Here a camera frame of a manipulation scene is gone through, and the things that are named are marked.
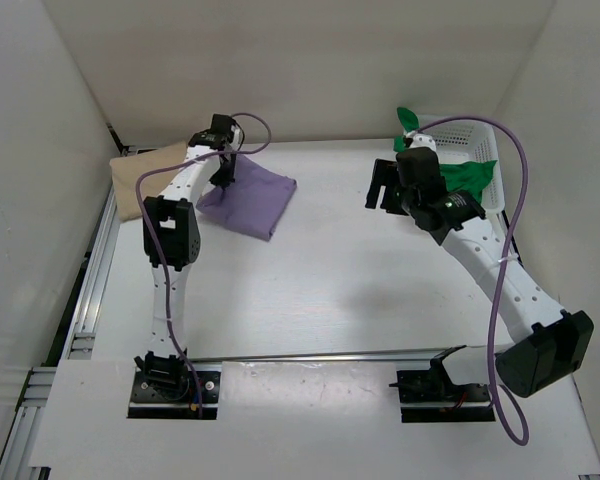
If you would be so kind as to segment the purple t shirt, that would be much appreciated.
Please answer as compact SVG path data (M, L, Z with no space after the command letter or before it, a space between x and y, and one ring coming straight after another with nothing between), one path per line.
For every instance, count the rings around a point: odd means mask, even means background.
M213 188L199 199L196 208L229 231L270 241L296 189L295 179L239 155L234 182L226 189Z

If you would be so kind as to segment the green t shirt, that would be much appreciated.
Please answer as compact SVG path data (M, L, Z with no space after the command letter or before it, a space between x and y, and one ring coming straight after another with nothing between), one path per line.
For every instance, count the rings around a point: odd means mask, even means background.
M463 190L481 203L482 191L491 182L495 161L485 163L441 164L440 172L448 191Z

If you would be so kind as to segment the beige t shirt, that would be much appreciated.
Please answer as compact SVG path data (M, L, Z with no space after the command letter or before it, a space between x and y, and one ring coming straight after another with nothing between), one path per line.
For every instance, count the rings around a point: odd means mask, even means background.
M148 171L182 163L186 150L187 144L182 141L145 153L110 160L117 212L121 222L142 216L135 192L138 178Z

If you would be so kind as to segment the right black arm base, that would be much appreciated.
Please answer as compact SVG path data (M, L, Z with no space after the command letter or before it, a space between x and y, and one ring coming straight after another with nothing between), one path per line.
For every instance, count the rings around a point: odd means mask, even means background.
M398 390L403 423L489 423L495 421L484 384L455 385L429 370L398 370L390 387Z

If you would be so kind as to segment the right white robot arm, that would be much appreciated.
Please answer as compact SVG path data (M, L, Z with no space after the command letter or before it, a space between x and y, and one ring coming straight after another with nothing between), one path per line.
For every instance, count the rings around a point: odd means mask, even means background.
M497 307L512 344L495 355L496 377L516 396L528 398L581 367L591 318L568 312L517 260L506 259L508 248L480 203L465 190L447 190L433 150L417 147L376 160L365 206L412 217Z

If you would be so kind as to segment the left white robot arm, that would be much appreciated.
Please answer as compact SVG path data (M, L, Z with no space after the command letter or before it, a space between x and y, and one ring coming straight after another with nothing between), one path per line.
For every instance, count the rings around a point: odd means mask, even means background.
M181 163L150 170L136 181L144 251L154 282L148 353L138 365L148 379L169 387L197 377L179 341L186 282L201 248L195 204L208 184L225 189L234 182L241 139L234 117L215 114L210 127L190 139Z

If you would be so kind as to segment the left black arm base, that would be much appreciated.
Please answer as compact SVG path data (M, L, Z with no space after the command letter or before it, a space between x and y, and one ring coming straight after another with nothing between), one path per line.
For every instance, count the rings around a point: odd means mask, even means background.
M221 390L220 370L203 367L197 371L202 389L202 401L191 377L175 389L159 386L145 379L137 369L131 388L127 417L155 420L215 420Z

